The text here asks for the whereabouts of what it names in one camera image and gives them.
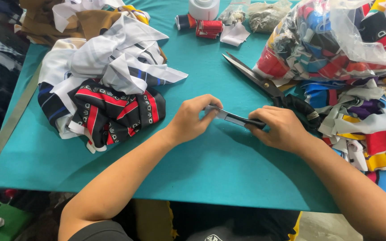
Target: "plastic bag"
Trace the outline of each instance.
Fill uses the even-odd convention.
[[[217,20],[222,21],[224,25],[233,25],[236,23],[242,23],[245,20],[245,15],[251,0],[239,2],[232,0],[226,9],[218,16]]]
[[[313,81],[386,75],[386,1],[301,1],[253,69],[264,78]]]
[[[271,33],[291,10],[291,5],[292,3],[286,0],[272,4],[266,2],[251,4],[247,9],[247,15],[253,33]]]

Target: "scissors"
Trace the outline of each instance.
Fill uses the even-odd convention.
[[[231,55],[227,51],[226,53],[229,57],[222,54],[223,57],[244,75],[246,75],[250,80],[252,80],[256,85],[258,85],[259,88],[272,99],[274,106],[280,108],[290,108],[292,110],[295,109],[299,113],[303,114],[308,120],[307,122],[305,122],[302,118],[299,118],[298,114],[296,113],[300,122],[308,131],[314,131],[319,128],[321,125],[321,118],[319,117],[319,114],[316,112],[314,107],[311,107],[307,102],[296,96],[293,96],[292,94],[285,96],[285,94],[279,90],[272,81],[257,76],[252,69],[242,63],[235,56]]]

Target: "black and red fabric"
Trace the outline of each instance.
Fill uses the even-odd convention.
[[[89,145],[97,150],[126,141],[166,115],[165,99],[152,88],[126,95],[87,79],[68,95],[77,106],[72,122],[88,130]]]

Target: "tape-wrapped handle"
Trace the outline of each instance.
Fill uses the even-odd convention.
[[[303,126],[311,131],[311,130],[317,130],[319,126],[321,125],[321,118],[319,117],[318,112],[312,107],[310,104],[305,102],[304,100],[293,96],[292,94],[288,94],[285,97],[285,102],[287,106],[292,106],[294,109],[296,109],[298,112],[306,116],[306,119],[308,119],[307,123],[303,123]]]

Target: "teal table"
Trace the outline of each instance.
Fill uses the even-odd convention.
[[[229,2],[221,0],[220,12]],[[126,3],[150,14],[150,25],[170,37],[160,42],[168,65],[189,74],[186,80],[157,88],[166,99],[166,119],[126,143],[91,154],[84,136],[60,139],[41,111],[36,91],[0,155],[1,188],[78,192],[111,163],[164,128],[184,100],[202,94],[220,98],[225,110],[244,117],[272,103],[221,56],[227,50],[252,67],[268,35],[251,34],[234,47],[218,39],[198,38],[194,30],[179,32],[174,17],[188,12],[187,0]],[[46,51],[47,47],[40,45],[29,48],[8,113]],[[303,95],[299,88],[289,91]],[[324,185],[299,157],[267,147],[247,130],[223,120],[214,120],[203,135],[170,151],[134,197],[338,212]]]

